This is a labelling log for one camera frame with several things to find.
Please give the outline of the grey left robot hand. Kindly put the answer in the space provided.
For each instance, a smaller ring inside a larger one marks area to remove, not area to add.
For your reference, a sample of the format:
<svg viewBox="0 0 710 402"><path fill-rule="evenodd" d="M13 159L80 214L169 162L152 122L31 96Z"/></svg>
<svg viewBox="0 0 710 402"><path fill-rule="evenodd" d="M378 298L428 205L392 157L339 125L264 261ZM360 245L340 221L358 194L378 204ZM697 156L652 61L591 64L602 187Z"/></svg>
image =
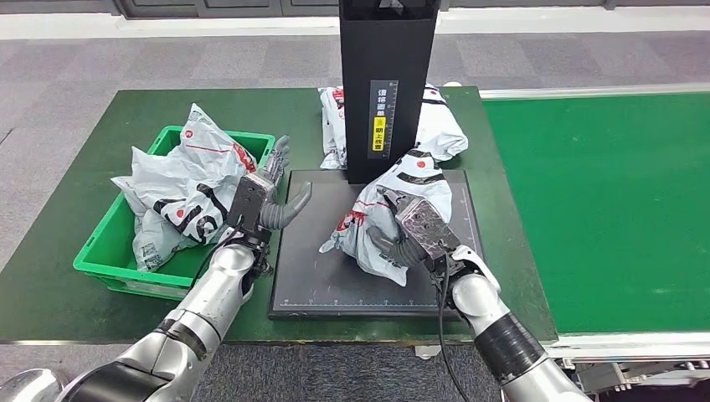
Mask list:
<svg viewBox="0 0 710 402"><path fill-rule="evenodd" d="M260 210L260 225L270 230L284 229L306 207L312 196L312 182L304 182L299 193L285 204L273 201L275 189L289 167L290 137L285 135L275 141L265 165L258 174L271 184L270 196Z"/></svg>

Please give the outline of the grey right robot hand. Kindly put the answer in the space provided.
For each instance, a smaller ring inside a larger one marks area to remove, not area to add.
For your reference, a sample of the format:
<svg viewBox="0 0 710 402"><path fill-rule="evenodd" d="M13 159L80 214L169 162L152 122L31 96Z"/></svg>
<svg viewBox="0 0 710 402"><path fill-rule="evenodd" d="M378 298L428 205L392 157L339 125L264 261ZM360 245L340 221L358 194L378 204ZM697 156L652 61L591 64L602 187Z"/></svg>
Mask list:
<svg viewBox="0 0 710 402"><path fill-rule="evenodd" d="M386 234L378 226L371 226L367 234L372 243L388 258L398 265L408 268L424 267L427 254L419 243L410 239L400 222L399 216L419 197L401 190L378 187L391 214L394 234Z"/></svg>

